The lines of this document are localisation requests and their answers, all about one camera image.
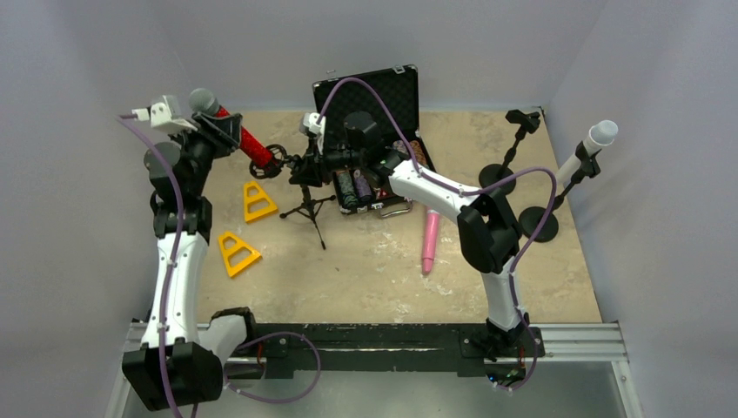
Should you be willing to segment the black tripod shock-mount stand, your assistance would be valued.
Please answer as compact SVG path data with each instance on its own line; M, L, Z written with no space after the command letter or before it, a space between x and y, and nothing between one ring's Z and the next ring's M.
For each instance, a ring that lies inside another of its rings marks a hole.
M302 200L299 206L295 206L286 212L281 212L279 217L281 219L286 219L290 215L297 213L306 219L309 219L319 236L319 243L322 249L325 250L326 244L319 230L317 216L324 203L335 201L337 197L335 195L331 195L327 198L315 199L312 196L310 188L317 187L315 181L318 179L313 174L309 173L311 166L308 159L299 155L288 155L286 153L286 149L282 145L268 145L265 149L270 153L270 158L265 162L263 162L262 159L253 160L249 164L250 174L255 179L274 179L285 168L290 170L291 178L289 179L289 183L291 185L299 186Z

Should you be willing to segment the red glitter microphone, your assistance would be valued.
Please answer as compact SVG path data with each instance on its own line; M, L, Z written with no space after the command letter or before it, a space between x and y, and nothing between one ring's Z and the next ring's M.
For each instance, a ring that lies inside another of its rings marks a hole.
M245 153L258 169L266 169L274 165L275 158L271 151L262 145L249 131L241 125L239 115L231 114L222 106L214 93L205 88L196 88L189 96L190 108L212 118L222 125L231 137L230 142Z

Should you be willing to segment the black round-base mic stand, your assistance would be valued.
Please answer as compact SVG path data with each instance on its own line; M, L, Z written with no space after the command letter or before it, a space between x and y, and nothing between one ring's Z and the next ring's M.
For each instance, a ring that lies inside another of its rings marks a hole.
M551 210L542 224L538 234L533 238L535 242L546 243L553 240L559 233L560 224L555 216L555 212L563 205L567 195L585 178L595 178L601 173L597 156L601 149L594 151L585 147L584 142L577 145L571 158L559 169L557 179L564 181L564 189L559 192L553 199ZM543 219L546 208L542 206L530 206L522 211L518 221L522 228L523 234L527 238L532 238L538 224Z

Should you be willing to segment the white microphone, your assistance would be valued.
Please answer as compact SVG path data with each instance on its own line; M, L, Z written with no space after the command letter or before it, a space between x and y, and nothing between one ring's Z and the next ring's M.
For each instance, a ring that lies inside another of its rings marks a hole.
M584 161L605 147L610 146L619 131L618 125L611 120L605 119L593 125L587 136L577 144L572 155L560 166L556 172L556 180L559 185L566 185Z

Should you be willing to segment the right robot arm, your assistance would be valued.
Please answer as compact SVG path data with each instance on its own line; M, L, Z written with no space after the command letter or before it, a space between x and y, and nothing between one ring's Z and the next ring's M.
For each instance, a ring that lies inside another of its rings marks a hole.
M529 321L518 291L517 265L525 252L522 231L507 197L498 186L474 188L454 183L424 167L410 152L400 152L382 137L372 116L359 111L345 122L353 144L345 149L325 146L326 121L307 112L300 130L308 138L291 183L325 185L339 172L359 171L371 186L418 201L451 220L458 228L465 261L481 275L487 300L487 332L511 346Z

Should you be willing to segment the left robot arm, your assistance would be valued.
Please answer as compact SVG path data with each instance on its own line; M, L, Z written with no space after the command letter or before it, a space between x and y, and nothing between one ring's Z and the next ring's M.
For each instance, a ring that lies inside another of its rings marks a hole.
M154 188L150 197L157 239L158 274L151 314L140 347L124 353L124 377L150 411L170 410L217 400L224 386L225 363L253 336L249 308L215 313L204 331L197 323L197 292L211 240L212 205L205 182L217 158L239 148L238 114L212 117L196 113L193 121L166 117L156 121L152 108L123 115L147 121L168 139L154 144L137 128L132 132L148 147L144 164Z

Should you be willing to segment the yellow triangle stand upper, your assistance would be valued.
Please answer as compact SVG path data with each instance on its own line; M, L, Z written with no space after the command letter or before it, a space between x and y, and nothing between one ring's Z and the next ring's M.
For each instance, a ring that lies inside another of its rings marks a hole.
M254 223L278 213L278 206L256 181L243 186L244 218L247 224Z

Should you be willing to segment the yellow triangle stand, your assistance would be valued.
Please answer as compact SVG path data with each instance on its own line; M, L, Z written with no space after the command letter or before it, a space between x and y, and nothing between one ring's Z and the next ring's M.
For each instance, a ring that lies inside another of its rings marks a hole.
M235 279L248 268L262 260L262 254L232 232L218 237L218 246L230 279Z
M256 181L243 186L244 218L247 224L254 223L278 213L278 206Z

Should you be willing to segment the yellow triangle stand lower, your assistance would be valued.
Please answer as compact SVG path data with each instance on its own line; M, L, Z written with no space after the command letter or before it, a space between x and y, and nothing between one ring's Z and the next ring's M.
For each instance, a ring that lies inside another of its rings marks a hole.
M218 246L230 279L235 279L248 268L262 260L262 254L232 232L218 237Z

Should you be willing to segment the black rear round-base stand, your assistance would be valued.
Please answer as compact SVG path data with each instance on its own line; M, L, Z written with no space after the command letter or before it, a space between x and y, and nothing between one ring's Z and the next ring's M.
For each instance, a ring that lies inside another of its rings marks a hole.
M505 177L513 175L513 171L509 166L517 154L519 144L526 136L538 131L541 114L538 111L525 113L521 110L510 110L507 112L505 119L508 123L518 126L513 145L505 153L501 164L490 164L480 171L478 180L482 187L490 186Z

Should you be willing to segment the black poker chip case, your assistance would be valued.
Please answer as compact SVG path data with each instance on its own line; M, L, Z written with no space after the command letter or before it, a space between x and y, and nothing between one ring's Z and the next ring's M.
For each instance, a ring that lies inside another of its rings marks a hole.
M411 144L419 164L432 170L433 162L419 133L417 67L411 64L394 66L357 74L355 77L370 85L379 96L374 97L362 84L348 82L329 99L340 78L318 81L312 86L316 109L320 111L323 107L327 108L322 145L324 154L332 158L340 153L356 154L360 149L357 143L359 130L349 129L346 124L358 122L360 117L364 117L374 123L372 128L381 133L384 145L392 147L399 154L408 155L410 152L394 129L398 126ZM332 175L339 210L345 215L400 205L400 209L385 214L389 217L408 212L413 207L410 199L402 198L388 188L372 186L366 174L354 163L331 163L326 172Z

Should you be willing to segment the pink microphone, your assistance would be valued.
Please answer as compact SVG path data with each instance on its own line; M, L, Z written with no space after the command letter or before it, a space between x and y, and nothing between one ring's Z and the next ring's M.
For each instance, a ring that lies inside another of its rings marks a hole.
M427 209L423 246L421 250L421 272L424 275L428 275L433 270L439 235L439 222L440 215L432 209Z

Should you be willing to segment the black front mounting rail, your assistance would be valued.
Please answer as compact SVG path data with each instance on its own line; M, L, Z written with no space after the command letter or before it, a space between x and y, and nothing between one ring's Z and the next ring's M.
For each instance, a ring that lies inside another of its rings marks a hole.
M274 379L316 370L516 379L546 353L537 327L507 337L483 323L264 323L255 334L267 340L245 353L261 354Z

